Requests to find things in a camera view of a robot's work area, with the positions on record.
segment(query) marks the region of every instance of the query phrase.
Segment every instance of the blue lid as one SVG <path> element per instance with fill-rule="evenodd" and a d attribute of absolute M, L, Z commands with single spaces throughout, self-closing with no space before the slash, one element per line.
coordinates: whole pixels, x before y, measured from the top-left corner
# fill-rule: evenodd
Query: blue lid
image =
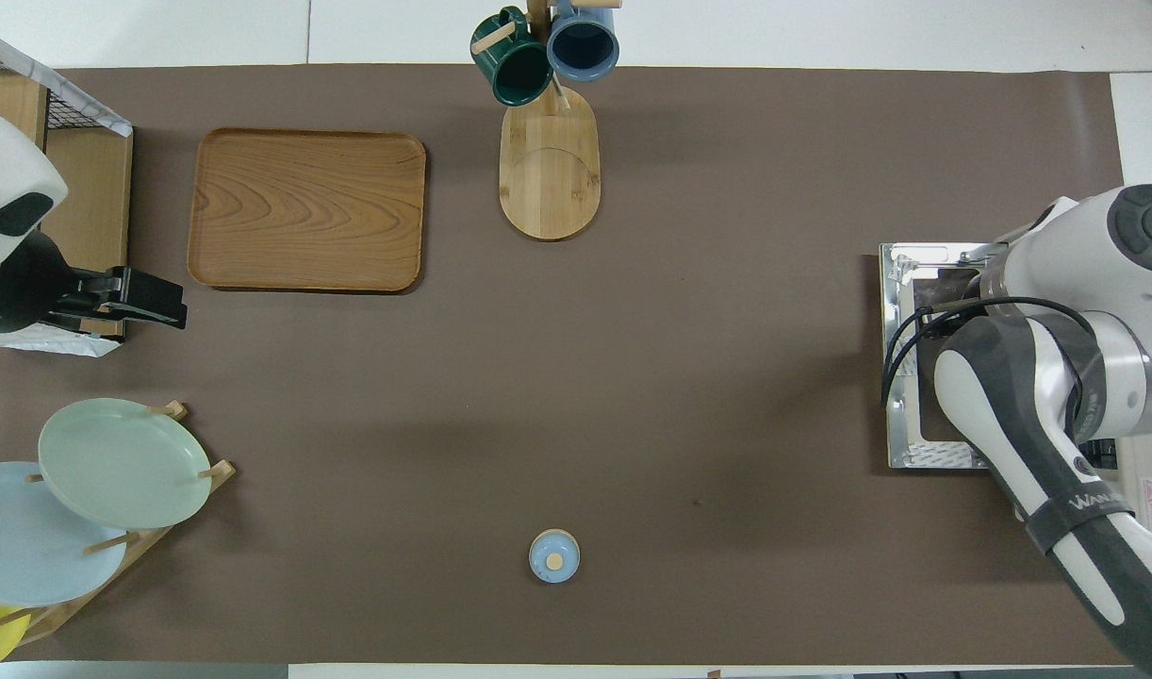
<path fill-rule="evenodd" d="M 530 571 L 544 583 L 564 583 L 579 567 L 579 545 L 567 530 L 543 530 L 530 545 Z"/>

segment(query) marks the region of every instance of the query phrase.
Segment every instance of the brown rectangular tray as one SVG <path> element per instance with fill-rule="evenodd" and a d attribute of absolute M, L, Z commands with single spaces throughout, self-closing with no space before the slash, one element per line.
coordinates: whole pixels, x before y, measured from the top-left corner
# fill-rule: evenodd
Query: brown rectangular tray
<path fill-rule="evenodd" d="M 395 293 L 420 271 L 425 146 L 400 133 L 203 137 L 187 266 L 214 288 Z"/>

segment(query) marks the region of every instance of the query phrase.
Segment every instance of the cable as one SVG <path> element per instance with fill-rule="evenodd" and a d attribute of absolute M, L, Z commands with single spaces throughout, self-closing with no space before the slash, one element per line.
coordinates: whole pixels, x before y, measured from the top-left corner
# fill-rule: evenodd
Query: cable
<path fill-rule="evenodd" d="M 1063 314 L 1067 317 L 1070 317 L 1073 322 L 1077 323 L 1077 325 L 1079 325 L 1079 327 L 1082 327 L 1086 332 L 1086 334 L 1091 334 L 1092 337 L 1094 337 L 1094 330 L 1092 327 L 1092 324 L 1087 323 L 1087 319 L 1083 318 L 1078 312 L 1076 312 L 1075 309 L 1071 309 L 1071 307 L 1059 304 L 1058 302 L 1053 302 L 1051 300 L 1043 300 L 1041 297 L 1020 297 L 1020 296 L 976 300 L 973 301 L 973 303 L 958 307 L 958 309 L 950 309 L 945 314 L 938 315 L 937 318 L 933 318 L 932 320 L 926 323 L 924 327 L 920 327 L 920 330 L 916 331 L 916 334 L 911 335 L 911 339 L 908 340 L 907 345 L 903 345 L 903 348 L 900 349 L 899 354 L 896 354 L 894 361 L 887 360 L 882 362 L 882 382 L 881 382 L 882 407 L 886 407 L 886 401 L 890 399 L 890 387 L 894 386 L 895 374 L 899 372 L 899 365 L 903 364 L 903 360 L 907 357 L 907 354 L 911 353 L 912 348 L 916 348 L 916 344 L 919 344 L 919 340 L 924 339 L 925 334 L 929 334 L 929 332 L 932 332 L 933 330 L 941 327 L 946 322 L 949 322 L 956 317 L 960 317 L 960 315 L 969 312 L 969 310 L 980 309 L 982 307 L 993 307 L 998 304 L 1032 304 L 1037 307 L 1046 307 L 1046 309 L 1053 309 L 1055 310 L 1055 312 Z M 924 309 L 929 309 L 929 312 L 920 314 L 920 311 Z M 916 320 L 917 318 L 924 318 L 925 315 L 929 315 L 931 312 L 931 307 L 925 307 L 924 309 L 917 309 L 916 314 L 914 314 L 910 319 L 908 319 L 907 322 L 903 323 L 902 326 L 900 326 L 900 330 L 895 332 L 895 335 L 890 337 L 890 347 L 887 348 L 887 356 L 890 355 L 889 349 L 895 347 L 895 344 L 899 342 L 899 338 L 901 334 L 903 334 L 903 331 L 907 330 L 907 326 L 911 325 L 911 320 Z M 1067 364 L 1070 365 L 1071 362 L 1070 356 L 1066 356 L 1063 354 L 1063 357 L 1067 357 Z M 1075 379 L 1077 382 L 1077 371 L 1075 370 L 1075 365 L 1070 365 L 1070 369 L 1071 374 L 1075 376 Z"/>

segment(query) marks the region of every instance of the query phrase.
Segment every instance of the mug rack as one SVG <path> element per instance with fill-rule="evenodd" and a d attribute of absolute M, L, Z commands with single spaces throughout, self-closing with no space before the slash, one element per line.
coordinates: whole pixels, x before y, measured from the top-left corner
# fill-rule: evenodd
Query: mug rack
<path fill-rule="evenodd" d="M 172 417 L 175 422 L 180 422 L 183 417 L 187 417 L 187 407 L 179 401 L 170 401 L 170 403 L 161 407 L 150 407 L 150 413 L 162 413 L 166 416 Z M 215 491 L 220 489 L 232 476 L 236 473 L 236 469 L 228 463 L 227 460 L 220 460 L 214 463 L 210 469 L 203 469 L 198 474 L 200 478 L 210 478 L 211 488 L 209 490 L 209 498 L 214 495 Z M 28 482 L 41 481 L 41 478 L 28 477 Z M 5 614 L 0 618 L 0 627 L 16 621 L 16 619 L 28 618 L 30 616 L 30 621 L 28 624 L 28 631 L 23 633 L 22 640 L 18 642 L 20 646 L 28 644 L 30 641 L 43 640 L 43 637 L 51 635 L 58 631 L 60 626 L 68 623 L 77 611 L 82 610 L 86 604 L 89 604 L 103 589 L 107 586 L 114 583 L 115 579 L 119 578 L 124 571 L 127 571 L 137 559 L 144 556 L 151 546 L 157 545 L 158 541 L 161 541 L 169 529 L 173 528 L 168 526 L 166 528 L 159 528 L 154 530 L 129 530 L 124 536 L 114 537 L 111 541 L 99 542 L 97 545 L 89 545 L 85 548 L 84 553 L 90 554 L 96 551 L 106 550 L 108 546 L 115 546 L 119 544 L 127 544 L 127 549 L 123 552 L 123 560 L 120 563 L 119 568 L 113 575 L 107 579 L 106 583 L 99 586 L 99 588 L 92 590 L 92 593 L 84 594 L 84 596 L 71 598 L 68 602 L 62 602 L 59 604 L 50 606 L 38 606 L 38 608 L 22 608 L 20 610 L 13 611 L 10 614 Z"/>
<path fill-rule="evenodd" d="M 546 44 L 554 0 L 529 0 L 530 33 Z M 622 8 L 622 0 L 573 0 L 574 8 Z M 506 25 L 471 45 L 471 53 L 511 35 Z M 597 116 L 584 97 L 551 85 L 533 101 L 511 106 L 501 122 L 500 205 L 524 235 L 539 241 L 575 236 L 601 205 Z"/>

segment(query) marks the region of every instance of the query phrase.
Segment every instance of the black strap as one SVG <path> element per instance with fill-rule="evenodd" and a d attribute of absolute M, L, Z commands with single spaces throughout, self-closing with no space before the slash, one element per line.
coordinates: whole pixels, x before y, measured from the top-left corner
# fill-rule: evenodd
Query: black strap
<path fill-rule="evenodd" d="M 1032 542 L 1036 542 L 1040 553 L 1046 553 L 1077 526 L 1097 516 L 1119 512 L 1128 512 L 1130 515 L 1134 513 L 1129 503 L 1124 501 L 1115 490 L 1109 489 L 1107 483 L 1102 481 L 1076 483 L 1064 493 L 1047 499 L 1025 521 L 1025 529 L 1029 529 L 1029 536 L 1032 536 Z"/>

